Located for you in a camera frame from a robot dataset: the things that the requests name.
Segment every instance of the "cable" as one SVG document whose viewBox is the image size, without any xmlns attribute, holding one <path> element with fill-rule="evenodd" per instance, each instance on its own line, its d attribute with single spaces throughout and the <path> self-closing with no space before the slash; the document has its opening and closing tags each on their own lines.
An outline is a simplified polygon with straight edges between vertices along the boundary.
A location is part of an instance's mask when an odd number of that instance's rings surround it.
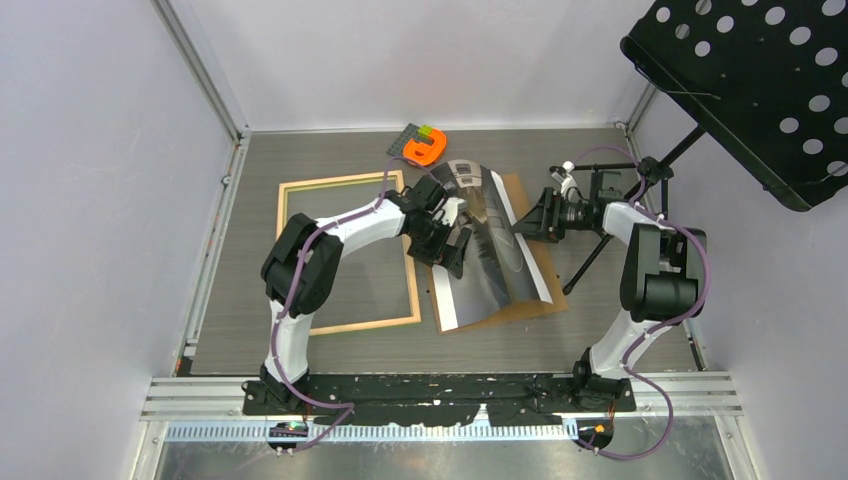
<svg viewBox="0 0 848 480">
<path fill-rule="evenodd" d="M 580 160 L 581 158 L 585 157 L 589 153 L 597 151 L 597 150 L 613 150 L 613 151 L 619 152 L 622 155 L 629 158 L 633 162 L 633 164 L 636 165 L 636 167 L 639 166 L 639 161 L 633 155 L 631 155 L 630 152 L 628 152 L 627 150 L 624 150 L 623 148 L 616 147 L 616 146 L 613 146 L 613 145 L 601 145 L 601 146 L 598 146 L 598 147 L 590 148 L 590 149 L 586 150 L 585 152 L 583 152 L 582 154 L 578 155 L 577 158 L 574 160 L 574 162 L 577 163 L 577 160 Z M 698 251 L 698 256 L 700 256 L 701 263 L 704 266 L 704 288 L 701 290 L 701 295 L 698 296 L 698 299 L 695 301 L 695 304 L 692 305 L 692 307 L 689 308 L 689 310 L 687 310 L 683 314 L 678 315 L 674 318 L 671 318 L 669 320 L 666 320 L 664 322 L 661 322 L 661 323 L 654 325 L 653 327 L 649 328 L 646 331 L 646 334 L 652 335 L 653 333 L 657 332 L 660 329 L 663 329 L 663 328 L 666 328 L 666 327 L 672 327 L 674 325 L 677 325 L 677 324 L 683 322 L 687 318 L 692 317 L 692 315 L 694 315 L 698 310 L 701 309 L 701 307 L 704 306 L 704 302 L 706 301 L 707 295 L 710 292 L 710 285 L 712 283 L 712 269 L 710 267 L 710 262 L 709 262 L 709 258 L 707 257 L 706 249 L 704 248 L 703 245 L 701 245 L 701 242 L 698 241 L 698 239 L 695 237 L 695 235 L 692 234 L 692 232 L 690 232 L 689 230 L 687 230 L 687 229 L 685 229 L 685 228 L 683 228 L 683 227 L 681 227 L 681 226 L 679 226 L 675 223 L 672 223 L 672 222 L 670 222 L 670 221 L 668 221 L 664 218 L 661 218 L 661 217 L 658 217 L 657 215 L 654 215 L 652 212 L 648 211 L 641 204 L 638 203 L 638 199 L 641 198 L 642 195 L 645 193 L 645 190 L 647 188 L 647 182 L 645 181 L 645 176 L 642 175 L 641 173 L 639 173 L 638 168 L 636 169 L 636 172 L 639 175 L 639 191 L 636 193 L 636 195 L 634 195 L 629 200 L 630 205 L 634 209 L 636 209 L 638 212 L 642 213 L 643 215 L 650 218 L 651 220 L 656 221 L 660 225 L 672 228 L 675 231 L 677 231 L 678 233 L 682 234 L 684 237 L 686 237 L 686 239 L 689 242 L 691 242 L 692 245 L 695 246 L 695 250 Z M 645 342 L 645 335 L 640 335 L 639 337 L 637 337 L 636 340 L 627 348 L 627 350 L 624 351 L 624 355 L 622 356 L 621 363 L 624 364 L 623 365 L 624 371 L 626 371 L 630 376 L 642 381 L 643 383 L 650 385 L 654 390 L 656 390 L 657 392 L 659 392 L 660 395 L 662 395 L 663 399 L 665 400 L 666 405 L 668 406 L 668 423 L 665 426 L 665 430 L 663 431 L 662 436 L 660 437 L 659 440 L 657 440 L 657 443 L 654 444 L 653 447 L 645 450 L 644 452 L 634 454 L 634 455 L 627 455 L 627 454 L 609 452 L 609 451 L 606 451 L 606 450 L 600 450 L 600 449 L 597 450 L 596 453 L 598 455 L 603 456 L 603 457 L 611 458 L 611 459 L 614 459 L 614 460 L 638 460 L 640 458 L 645 458 L 648 455 L 651 455 L 652 453 L 659 450 L 660 447 L 662 447 L 663 445 L 665 445 L 665 442 L 668 441 L 669 434 L 671 433 L 671 427 L 674 425 L 674 407 L 671 404 L 671 397 L 668 396 L 668 393 L 665 390 L 663 390 L 662 387 L 660 387 L 659 385 L 657 385 L 656 383 L 654 383 L 653 381 L 651 381 L 647 377 L 644 377 L 643 375 L 636 373 L 636 371 L 634 371 L 633 368 L 628 365 L 628 363 L 630 362 L 630 356 L 633 354 L 634 351 L 636 351 L 637 348 L 639 348 L 639 345 L 641 345 L 644 342 Z M 589 442 L 578 439 L 577 442 L 585 448 L 588 448 L 590 450 L 595 450 L 595 447 L 591 444 L 592 443 L 591 439 L 590 439 Z"/>
<path fill-rule="evenodd" d="M 326 230 L 329 230 L 330 228 L 337 227 L 341 224 L 350 222 L 351 220 L 356 220 L 357 218 L 364 217 L 365 215 L 369 215 L 371 213 L 374 213 L 378 208 L 380 208 L 380 205 L 383 203 L 383 200 L 385 200 L 385 197 L 386 197 L 386 191 L 387 191 L 387 186 L 388 186 L 388 178 L 389 178 L 389 169 L 391 168 L 392 163 L 394 163 L 396 161 L 404 161 L 409 165 L 412 165 L 414 167 L 418 167 L 421 170 L 423 170 L 427 175 L 429 175 L 433 180 L 436 180 L 438 182 L 438 180 L 436 179 L 436 177 L 433 175 L 432 172 L 430 172 L 429 170 L 424 168 L 423 165 L 421 165 L 418 162 L 415 162 L 414 160 L 410 160 L 410 159 L 405 158 L 405 157 L 393 157 L 391 160 L 389 160 L 388 164 L 386 165 L 386 170 L 383 172 L 383 184 L 382 184 L 382 188 L 380 190 L 380 195 L 377 197 L 377 201 L 374 203 L 374 205 L 369 206 L 369 207 L 365 207 L 364 209 L 362 209 L 358 212 L 354 212 L 350 215 L 342 217 L 342 218 L 340 218 L 340 219 L 338 219 L 338 220 L 336 220 L 332 223 L 322 225 L 322 226 L 318 227 L 314 232 L 312 232 L 312 234 L 309 235 L 309 237 L 306 239 L 306 242 L 304 242 L 303 247 L 300 250 L 300 255 L 298 257 L 297 266 L 295 267 L 294 276 L 292 277 L 291 287 L 289 288 L 289 293 L 286 296 L 285 305 L 283 305 L 283 310 L 280 311 L 280 313 L 277 314 L 277 318 L 274 319 L 274 326 L 271 328 L 271 358 L 274 359 L 274 366 L 277 367 L 277 372 L 280 374 L 280 378 L 282 378 L 283 383 L 285 384 L 286 388 L 288 388 L 289 391 L 291 391 L 294 394 L 294 396 L 296 396 L 300 400 L 302 400 L 302 401 L 304 401 L 307 404 L 310 404 L 312 406 L 320 407 L 320 408 L 331 408 L 331 409 L 336 409 L 336 410 L 341 410 L 342 408 L 345 409 L 345 411 L 342 412 L 342 414 L 339 415 L 336 418 L 336 420 L 327 429 L 325 429 L 323 432 L 321 432 L 321 434 L 319 434 L 317 437 L 313 438 L 312 440 L 309 440 L 305 444 L 299 445 L 297 448 L 292 450 L 291 453 L 302 452 L 303 450 L 307 450 L 307 449 L 315 446 L 315 444 L 317 444 L 322 438 L 327 436 L 331 431 L 333 431 L 333 429 L 335 429 L 337 426 L 339 426 L 339 424 L 341 424 L 344 421 L 344 419 L 347 418 L 353 412 L 354 405 L 353 405 L 353 403 L 350 403 L 350 402 L 347 402 L 347 403 L 325 403 L 325 402 L 321 402 L 321 401 L 312 399 L 312 398 L 304 395 L 303 393 L 298 391 L 297 388 L 295 388 L 295 386 L 286 377 L 286 372 L 283 369 L 283 365 L 280 363 L 279 352 L 277 352 L 277 336 L 279 335 L 280 324 L 282 324 L 283 318 L 286 317 L 289 310 L 291 309 L 292 302 L 294 301 L 295 295 L 297 294 L 297 287 L 298 287 L 298 284 L 300 283 L 300 275 L 301 275 L 301 273 L 303 273 L 303 266 L 306 264 L 306 261 L 305 261 L 306 257 L 307 257 L 306 254 L 309 252 L 309 249 L 312 246 L 312 243 L 318 238 L 318 236 L 320 236 Z"/>
</svg>

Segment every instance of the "wooden picture frame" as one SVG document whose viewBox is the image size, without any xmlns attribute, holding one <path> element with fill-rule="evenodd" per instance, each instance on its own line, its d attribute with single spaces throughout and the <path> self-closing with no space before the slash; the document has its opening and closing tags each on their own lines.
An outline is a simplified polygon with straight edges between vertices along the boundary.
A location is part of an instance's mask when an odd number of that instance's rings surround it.
<svg viewBox="0 0 848 480">
<path fill-rule="evenodd" d="M 321 188 L 344 187 L 350 185 L 359 185 L 364 183 L 373 183 L 375 186 L 375 195 L 380 191 L 383 181 L 383 172 L 365 173 L 361 175 L 347 175 L 342 177 L 319 178 L 315 180 L 304 180 L 299 182 L 288 182 L 280 184 L 280 191 L 277 202 L 277 229 L 275 238 L 279 238 L 283 231 L 285 222 L 288 219 L 288 195 L 294 192 L 302 192 L 306 190 L 316 190 Z M 404 186 L 403 172 L 400 170 L 392 170 L 388 174 L 389 185 L 387 188 L 394 187 L 395 190 L 401 191 Z M 409 294 L 409 311 L 407 317 L 387 318 L 379 320 L 370 320 L 365 322 L 357 322 L 346 325 L 334 325 L 329 327 L 315 327 L 309 330 L 310 335 L 325 335 L 329 333 L 352 332 L 357 330 L 369 330 L 372 328 L 392 327 L 397 325 L 406 325 L 410 323 L 421 322 L 421 306 L 418 299 L 418 282 L 415 279 L 415 263 L 406 251 L 409 249 L 409 237 L 403 235 L 401 237 L 403 244 L 404 269 L 406 271 L 406 284 Z"/>
</svg>

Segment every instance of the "tripod leg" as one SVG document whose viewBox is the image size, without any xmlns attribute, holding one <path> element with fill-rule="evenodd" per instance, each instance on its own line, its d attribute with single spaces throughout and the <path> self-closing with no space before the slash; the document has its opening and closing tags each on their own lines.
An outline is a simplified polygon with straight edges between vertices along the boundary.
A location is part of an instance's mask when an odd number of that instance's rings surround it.
<svg viewBox="0 0 848 480">
<path fill-rule="evenodd" d="M 580 268 L 577 269 L 577 272 L 571 277 L 571 280 L 562 287 L 562 293 L 568 295 L 574 290 L 574 286 L 577 285 L 577 282 L 580 281 L 580 278 L 583 277 L 583 274 L 586 273 L 586 270 L 589 270 L 589 267 L 592 266 L 592 263 L 598 258 L 598 255 L 604 251 L 607 244 L 612 240 L 612 235 L 605 234 L 603 238 L 601 238 L 601 242 L 592 250 L 592 253 L 589 254 L 589 257 L 583 262 L 583 265 L 580 265 Z"/>
</svg>

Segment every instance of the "gray table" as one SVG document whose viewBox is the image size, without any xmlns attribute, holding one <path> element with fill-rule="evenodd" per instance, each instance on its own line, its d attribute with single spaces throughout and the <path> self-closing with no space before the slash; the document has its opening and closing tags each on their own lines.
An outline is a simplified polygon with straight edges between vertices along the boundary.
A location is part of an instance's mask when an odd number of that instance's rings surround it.
<svg viewBox="0 0 848 480">
<path fill-rule="evenodd" d="M 226 241 L 192 366 L 195 374 L 256 374 L 268 351 L 270 315 L 259 278 L 273 244 L 278 185 L 282 182 L 380 171 L 395 133 L 255 134 L 238 186 Z M 517 172 L 531 203 L 553 185 L 548 166 L 596 145 L 626 147 L 620 130 L 490 130 L 448 132 L 443 160 L 465 158 L 499 173 Z M 597 152 L 585 162 L 621 162 Z M 407 184 L 420 173 L 403 167 Z M 635 176 L 626 176 L 626 190 Z M 577 180 L 586 189 L 588 174 Z M 355 205 L 338 205 L 342 212 Z M 568 278 L 598 241 L 570 232 L 550 247 L 557 271 Z M 439 335 L 425 268 L 416 266 L 422 322 L 415 325 L 313 337 L 309 362 L 315 373 L 543 372 L 570 370 L 598 341 L 619 310 L 618 286 L 625 247 L 614 241 L 569 295 L 567 312 Z M 375 262 L 379 262 L 376 250 Z M 334 290 L 333 296 L 346 292 Z M 637 367 L 643 371 L 692 370 L 682 328 L 666 333 Z"/>
</svg>

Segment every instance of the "white wall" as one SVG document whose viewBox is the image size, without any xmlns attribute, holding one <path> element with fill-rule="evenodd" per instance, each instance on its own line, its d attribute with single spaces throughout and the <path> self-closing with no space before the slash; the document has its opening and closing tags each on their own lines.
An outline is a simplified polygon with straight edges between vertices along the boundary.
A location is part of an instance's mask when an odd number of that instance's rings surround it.
<svg viewBox="0 0 848 480">
<path fill-rule="evenodd" d="M 150 2 L 4 2 L 0 45 L 0 477 L 115 480 L 232 147 Z"/>
<path fill-rule="evenodd" d="M 659 95 L 642 155 L 660 158 L 694 125 Z M 696 322 L 714 368 L 731 372 L 761 466 L 775 479 L 844 478 L 848 191 L 792 212 L 706 137 L 674 170 L 671 216 L 707 232 L 713 265 Z"/>
<path fill-rule="evenodd" d="M 190 0 L 255 130 L 627 119 L 652 0 Z"/>
</svg>

